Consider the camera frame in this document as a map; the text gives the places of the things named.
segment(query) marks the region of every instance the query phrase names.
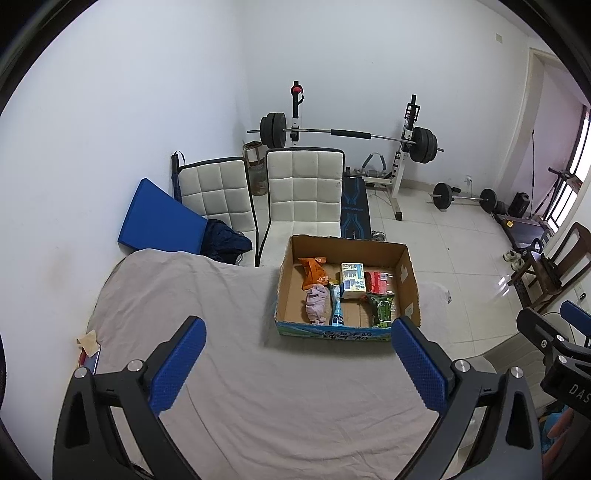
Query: cardboard box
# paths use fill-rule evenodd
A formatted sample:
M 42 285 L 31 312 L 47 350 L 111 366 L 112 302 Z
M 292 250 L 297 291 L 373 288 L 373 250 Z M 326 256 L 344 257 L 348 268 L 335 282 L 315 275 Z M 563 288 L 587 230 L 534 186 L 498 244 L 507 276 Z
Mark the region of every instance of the cardboard box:
M 372 312 L 366 300 L 341 300 L 344 327 L 312 325 L 306 315 L 306 277 L 299 258 L 326 257 L 323 268 L 329 278 L 338 278 L 342 263 L 362 263 L 365 271 L 394 276 L 402 314 L 421 326 L 418 287 L 406 245 L 347 238 L 294 235 L 290 238 L 277 290 L 275 324 L 281 335 L 335 340 L 389 341 L 390 329 L 372 328 Z
M 361 263 L 341 263 L 340 297 L 342 299 L 362 299 L 365 294 L 365 275 Z

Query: foam pad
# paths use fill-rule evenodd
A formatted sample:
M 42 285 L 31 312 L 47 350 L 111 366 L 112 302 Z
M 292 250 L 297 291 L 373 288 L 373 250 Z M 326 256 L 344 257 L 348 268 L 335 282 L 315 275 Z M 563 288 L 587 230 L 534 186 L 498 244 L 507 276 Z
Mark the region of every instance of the foam pad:
M 560 316 L 581 332 L 585 337 L 591 336 L 591 315 L 570 300 L 560 306 Z
M 173 406 L 206 340 L 205 322 L 195 319 L 154 375 L 150 385 L 150 408 L 156 416 Z
M 135 250 L 199 254 L 206 225 L 205 218 L 143 179 L 131 200 L 119 243 Z
M 368 195 L 365 182 L 359 177 L 343 179 L 340 230 L 343 238 L 371 239 Z
M 392 324 L 392 347 L 429 410 L 447 410 L 447 381 L 402 320 Z

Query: tiled floor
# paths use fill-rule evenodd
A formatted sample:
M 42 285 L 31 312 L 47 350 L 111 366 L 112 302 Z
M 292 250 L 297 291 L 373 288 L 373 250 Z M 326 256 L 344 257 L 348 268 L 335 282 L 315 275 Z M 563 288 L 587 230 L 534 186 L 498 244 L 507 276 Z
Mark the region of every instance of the tiled floor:
M 408 245 L 418 281 L 444 285 L 452 296 L 447 314 L 455 358 L 480 355 L 517 332 L 521 305 L 506 286 L 511 248 L 501 227 L 477 203 L 454 204 L 440 212 L 427 192 L 401 189 L 404 219 L 394 220 L 386 193 L 368 189 L 373 230 L 389 242 Z M 267 197 L 254 197 L 261 240 L 268 223 Z

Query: black speaker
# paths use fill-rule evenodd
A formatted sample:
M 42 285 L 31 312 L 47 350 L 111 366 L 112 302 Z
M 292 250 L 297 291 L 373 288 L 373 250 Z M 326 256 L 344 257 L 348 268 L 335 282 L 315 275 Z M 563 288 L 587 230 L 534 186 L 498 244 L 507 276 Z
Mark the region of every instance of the black speaker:
M 515 198 L 511 202 L 511 206 L 507 209 L 507 215 L 522 218 L 527 212 L 527 207 L 530 206 L 530 196 L 526 192 L 519 192 L 515 194 Z

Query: chair backrest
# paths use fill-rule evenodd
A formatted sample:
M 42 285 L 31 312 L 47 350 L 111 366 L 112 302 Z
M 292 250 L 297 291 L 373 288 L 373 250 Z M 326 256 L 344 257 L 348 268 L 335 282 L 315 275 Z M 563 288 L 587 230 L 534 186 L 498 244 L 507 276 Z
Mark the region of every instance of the chair backrest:
M 578 222 L 573 223 L 569 232 L 564 236 L 564 240 L 558 247 L 558 250 L 552 256 L 552 262 L 560 256 L 562 250 L 566 246 L 570 237 L 575 233 L 578 234 L 579 238 L 575 245 L 570 251 L 564 256 L 564 258 L 557 264 L 557 274 L 559 277 L 566 275 L 575 265 L 577 265 L 587 254 L 591 254 L 591 232 L 587 230 L 583 225 Z M 574 283 L 580 278 L 589 268 L 591 262 L 583 266 L 583 268 L 571 279 L 567 285 Z
M 267 152 L 269 220 L 340 222 L 345 154 L 295 147 Z
M 183 205 L 215 218 L 253 243 L 258 259 L 258 226 L 246 162 L 242 157 L 216 158 L 178 168 Z

